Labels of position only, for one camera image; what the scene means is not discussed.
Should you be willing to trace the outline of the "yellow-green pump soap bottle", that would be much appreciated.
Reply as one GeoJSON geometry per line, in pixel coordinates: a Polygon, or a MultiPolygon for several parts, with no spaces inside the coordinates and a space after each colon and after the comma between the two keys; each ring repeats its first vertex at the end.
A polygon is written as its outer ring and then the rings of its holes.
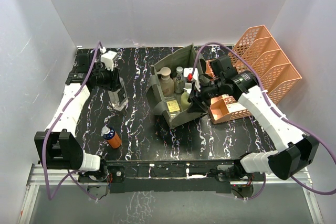
{"type": "Polygon", "coordinates": [[[184,88],[184,92],[181,95],[180,103],[183,111],[187,110],[191,105],[191,102],[188,101],[191,94],[191,90],[192,90],[191,88],[184,88]]]}

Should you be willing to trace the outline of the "clear square bottle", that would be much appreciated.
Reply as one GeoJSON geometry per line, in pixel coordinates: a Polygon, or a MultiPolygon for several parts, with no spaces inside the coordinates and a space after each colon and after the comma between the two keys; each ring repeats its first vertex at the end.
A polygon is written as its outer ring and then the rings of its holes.
{"type": "Polygon", "coordinates": [[[181,112],[181,106],[176,99],[170,99],[166,102],[171,117],[175,117],[181,112]]]}
{"type": "Polygon", "coordinates": [[[122,111],[128,104],[128,96],[125,89],[123,78],[119,78],[121,87],[116,91],[108,91],[111,105],[114,110],[122,111]]]}

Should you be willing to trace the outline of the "beige pump lotion bottle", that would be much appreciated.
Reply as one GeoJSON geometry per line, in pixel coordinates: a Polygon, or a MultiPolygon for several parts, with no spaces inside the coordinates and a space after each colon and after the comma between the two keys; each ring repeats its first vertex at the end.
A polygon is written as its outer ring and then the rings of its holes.
{"type": "Polygon", "coordinates": [[[174,93],[174,81],[170,77],[171,70],[168,67],[163,67],[157,74],[160,76],[159,82],[162,93],[165,97],[169,97],[174,93]]]}

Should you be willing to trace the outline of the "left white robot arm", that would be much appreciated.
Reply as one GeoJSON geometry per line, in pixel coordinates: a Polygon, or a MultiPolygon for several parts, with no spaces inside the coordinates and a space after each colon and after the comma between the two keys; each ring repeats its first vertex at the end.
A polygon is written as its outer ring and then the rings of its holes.
{"type": "Polygon", "coordinates": [[[77,69],[67,78],[61,103],[44,131],[37,132],[34,142],[46,169],[69,169],[90,172],[96,181],[108,177],[101,157],[86,153],[76,140],[76,126],[92,89],[99,87],[109,94],[112,107],[121,111],[128,102],[120,70],[115,66],[117,53],[103,52],[94,65],[92,57],[81,56],[77,69]]]}

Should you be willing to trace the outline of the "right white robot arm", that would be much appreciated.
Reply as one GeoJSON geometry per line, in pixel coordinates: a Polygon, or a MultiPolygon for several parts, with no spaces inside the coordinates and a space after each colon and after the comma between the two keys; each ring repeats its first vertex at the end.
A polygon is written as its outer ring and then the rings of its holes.
{"type": "Polygon", "coordinates": [[[188,111],[194,111],[194,105],[206,110],[212,98],[232,96],[253,115],[275,146],[275,151],[243,156],[234,167],[238,179],[247,180],[254,172],[261,172],[274,173],[286,180],[312,163],[318,140],[285,121],[286,116],[265,96],[251,71],[238,72],[228,56],[211,61],[210,66],[215,78],[208,83],[199,83],[193,72],[187,75],[192,83],[189,96],[192,105],[188,111]]]}

